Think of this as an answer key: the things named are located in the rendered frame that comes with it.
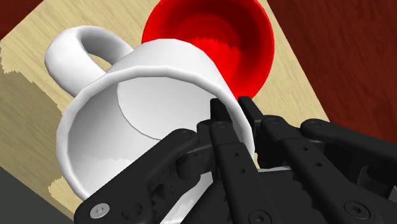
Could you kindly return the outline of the white mug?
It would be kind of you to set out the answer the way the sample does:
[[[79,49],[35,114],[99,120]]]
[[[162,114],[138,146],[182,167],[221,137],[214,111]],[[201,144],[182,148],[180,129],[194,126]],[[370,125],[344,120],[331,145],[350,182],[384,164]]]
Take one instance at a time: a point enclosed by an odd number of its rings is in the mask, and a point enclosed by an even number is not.
[[[82,200],[75,224],[187,224],[215,180],[215,115],[254,153],[242,108],[214,62],[190,43],[156,39],[132,48],[84,25],[51,42],[45,66],[73,97],[56,150],[63,177]]]

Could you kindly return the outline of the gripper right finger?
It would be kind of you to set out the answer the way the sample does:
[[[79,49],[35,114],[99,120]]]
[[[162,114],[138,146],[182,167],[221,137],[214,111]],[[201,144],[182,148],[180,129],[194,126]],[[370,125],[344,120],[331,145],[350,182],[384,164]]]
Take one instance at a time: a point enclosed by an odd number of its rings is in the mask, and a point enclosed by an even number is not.
[[[283,162],[302,183],[327,224],[397,224],[397,144],[320,119],[299,128],[263,115],[249,97],[238,102],[254,134],[259,163]]]

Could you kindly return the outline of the red bowl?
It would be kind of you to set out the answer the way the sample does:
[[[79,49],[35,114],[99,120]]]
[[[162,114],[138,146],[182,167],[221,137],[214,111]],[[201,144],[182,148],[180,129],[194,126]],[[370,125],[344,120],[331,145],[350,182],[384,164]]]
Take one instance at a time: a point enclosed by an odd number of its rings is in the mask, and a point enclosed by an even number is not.
[[[258,0],[160,0],[146,21],[142,41],[160,38],[203,50],[236,97],[254,97],[274,60],[274,32]]]

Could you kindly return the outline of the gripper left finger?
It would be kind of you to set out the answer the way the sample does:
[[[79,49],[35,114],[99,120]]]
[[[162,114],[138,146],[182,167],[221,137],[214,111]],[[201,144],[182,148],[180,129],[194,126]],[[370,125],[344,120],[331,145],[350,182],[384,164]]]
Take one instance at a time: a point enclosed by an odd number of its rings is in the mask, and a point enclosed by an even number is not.
[[[203,173],[212,183],[179,224],[273,224],[273,209],[230,113],[212,99],[211,118],[178,129],[85,200],[74,224],[161,224]]]

